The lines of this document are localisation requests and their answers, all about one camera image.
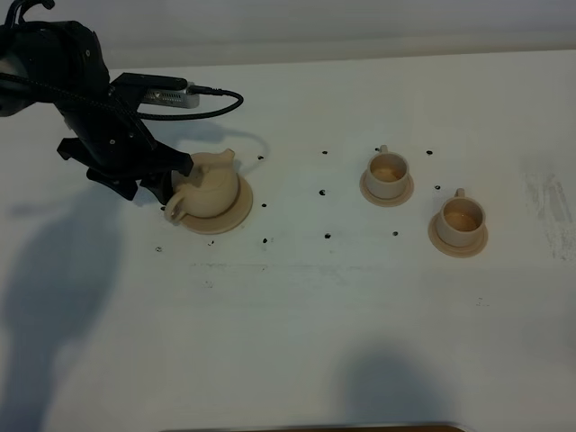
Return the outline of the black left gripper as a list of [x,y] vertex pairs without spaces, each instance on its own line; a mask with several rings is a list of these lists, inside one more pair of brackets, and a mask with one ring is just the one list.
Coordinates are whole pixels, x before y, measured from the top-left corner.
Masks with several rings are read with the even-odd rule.
[[95,33],[79,22],[28,22],[17,33],[17,58],[31,90],[46,96],[76,134],[58,153],[87,166],[87,177],[130,200],[139,186],[166,205],[172,174],[189,176],[188,153],[157,143],[132,108],[112,88]]

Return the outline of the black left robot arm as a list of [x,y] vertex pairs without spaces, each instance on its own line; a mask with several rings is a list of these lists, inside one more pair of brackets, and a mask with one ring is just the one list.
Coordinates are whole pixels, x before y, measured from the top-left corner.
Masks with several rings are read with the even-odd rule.
[[127,200],[143,186],[165,204],[173,195],[172,174],[191,172],[192,158],[157,141],[138,114],[147,91],[185,87],[182,78],[111,78],[95,32],[79,22],[1,28],[2,116],[34,103],[53,104],[75,134],[60,142],[58,154]]

